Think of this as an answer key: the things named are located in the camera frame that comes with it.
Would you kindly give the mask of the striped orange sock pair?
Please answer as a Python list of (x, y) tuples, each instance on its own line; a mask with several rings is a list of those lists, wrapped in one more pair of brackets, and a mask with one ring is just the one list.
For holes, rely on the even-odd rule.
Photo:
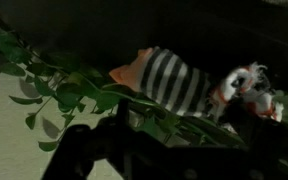
[(171, 50), (139, 49), (130, 64), (111, 70), (109, 75), (116, 83), (144, 94), (176, 115), (209, 114), (209, 74), (187, 65)]

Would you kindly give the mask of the red white fuzzy sock pair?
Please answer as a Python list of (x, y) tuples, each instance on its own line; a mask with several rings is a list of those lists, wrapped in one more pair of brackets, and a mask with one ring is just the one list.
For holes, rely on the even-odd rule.
[(260, 118), (282, 121), (284, 105), (274, 102), (274, 93), (264, 71), (265, 65), (254, 62), (233, 69), (210, 93), (210, 114), (218, 120), (235, 100)]

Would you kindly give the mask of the dark cube shelf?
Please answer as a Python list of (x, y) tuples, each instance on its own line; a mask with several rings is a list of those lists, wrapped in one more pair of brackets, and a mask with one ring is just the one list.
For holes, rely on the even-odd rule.
[(40, 52), (76, 53), (106, 71), (159, 46), (212, 74), (262, 63), (272, 85), (288, 90), (287, 3), (0, 0), (0, 19)]

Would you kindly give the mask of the green pothos plant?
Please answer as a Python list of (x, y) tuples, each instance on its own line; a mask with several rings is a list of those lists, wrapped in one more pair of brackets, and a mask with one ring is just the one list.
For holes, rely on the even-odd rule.
[[(109, 75), (111, 70), (102, 74), (97, 69), (83, 64), (78, 56), (71, 53), (37, 54), (9, 31), (0, 30), (0, 52), (7, 60), (1, 66), (1, 71), (21, 77), (33, 86), (38, 93), (37, 97), (33, 98), (33, 103), (45, 106), (49, 100), (56, 100), (67, 122), (71, 122), (76, 113), (84, 111), (84, 102), (87, 99), (93, 100), (93, 111), (96, 114), (112, 110), (119, 106), (121, 100), (126, 99), (135, 105), (130, 126), (136, 131), (144, 131), (151, 136), (159, 132), (167, 135), (190, 134), (196, 143), (238, 146), (246, 143), (241, 128), (236, 124), (239, 119), (238, 112), (246, 111), (260, 120), (277, 122), (251, 113), (242, 105), (241, 100), (233, 101), (218, 120), (214, 119), (210, 111), (207, 116), (202, 117), (176, 115), (144, 94), (116, 83)], [(210, 110), (210, 93), (228, 74), (220, 78), (209, 74)], [(274, 93), (273, 101), (284, 105), (282, 121), (277, 123), (288, 126), (288, 92), (275, 90), (272, 86), (271, 90)]]

